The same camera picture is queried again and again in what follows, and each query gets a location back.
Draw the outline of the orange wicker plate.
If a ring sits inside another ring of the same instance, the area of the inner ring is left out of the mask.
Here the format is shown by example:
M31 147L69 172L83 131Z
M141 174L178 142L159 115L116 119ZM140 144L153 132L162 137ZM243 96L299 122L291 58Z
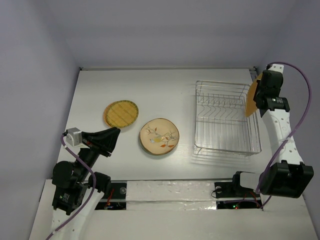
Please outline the orange wicker plate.
M253 83L251 84L247 92L247 97L245 102L245 112L244 112L244 115L246 118L250 117L258 109L254 101L254 96L258 86L258 81L261 80L262 75L263 74L261 73L256 77L256 79L253 81Z
M119 118L117 112L113 109L113 107L117 104L117 102L112 102L109 104L104 112L103 112L103 120L110 127L117 127L117 120Z

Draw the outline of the yellow-green woven plate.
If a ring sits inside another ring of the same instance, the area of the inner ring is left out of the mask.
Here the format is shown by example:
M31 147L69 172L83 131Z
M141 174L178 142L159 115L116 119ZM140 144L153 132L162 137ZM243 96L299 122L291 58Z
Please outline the yellow-green woven plate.
M139 108L130 100L119 100L113 109L117 112L116 128L122 129L132 125L138 118Z

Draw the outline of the teal floral plate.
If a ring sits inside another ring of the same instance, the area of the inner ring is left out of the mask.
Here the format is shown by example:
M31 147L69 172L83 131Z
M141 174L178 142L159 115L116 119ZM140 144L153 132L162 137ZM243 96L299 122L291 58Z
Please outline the teal floral plate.
M139 144L148 154L162 156L171 152L179 142L179 136L171 137L168 134L155 135L149 138L148 134L139 134Z

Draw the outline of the cream floral plate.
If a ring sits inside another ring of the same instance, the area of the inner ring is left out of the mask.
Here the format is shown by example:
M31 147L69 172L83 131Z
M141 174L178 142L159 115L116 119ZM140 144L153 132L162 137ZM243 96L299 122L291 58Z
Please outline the cream floral plate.
M166 155L173 151L180 140L176 125L165 118L155 118L147 122L139 132L139 143L149 154Z

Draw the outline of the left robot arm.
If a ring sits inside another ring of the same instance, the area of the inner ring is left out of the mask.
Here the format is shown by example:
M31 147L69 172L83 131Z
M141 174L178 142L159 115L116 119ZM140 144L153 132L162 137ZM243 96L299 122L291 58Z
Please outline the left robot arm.
M84 132L76 127L60 136L62 147L74 161L60 161L52 171L55 186L49 240L81 240L99 201L113 195L110 176L94 172L99 156L110 157L121 130L112 127Z

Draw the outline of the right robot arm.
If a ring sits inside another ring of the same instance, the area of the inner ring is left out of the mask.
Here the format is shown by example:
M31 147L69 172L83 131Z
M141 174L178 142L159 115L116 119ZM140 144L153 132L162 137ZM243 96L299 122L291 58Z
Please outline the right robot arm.
M259 176L257 190L268 196L299 198L314 176L300 156L290 124L290 106L280 97L284 78L280 71L264 70L253 100L267 128L272 157Z

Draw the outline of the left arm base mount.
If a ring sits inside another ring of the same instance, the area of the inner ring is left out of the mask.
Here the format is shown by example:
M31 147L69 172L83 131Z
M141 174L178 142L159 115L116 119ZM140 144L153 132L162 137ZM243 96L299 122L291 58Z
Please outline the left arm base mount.
M105 195L96 205L95 210L126 210L127 182L112 181L108 195Z

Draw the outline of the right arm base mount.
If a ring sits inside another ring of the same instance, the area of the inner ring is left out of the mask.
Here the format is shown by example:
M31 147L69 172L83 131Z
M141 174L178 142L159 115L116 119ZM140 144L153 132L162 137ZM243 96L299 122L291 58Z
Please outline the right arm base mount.
M216 200L218 210L260 209L261 197L251 188L240 184L241 171L237 171L232 180L216 181L211 197Z

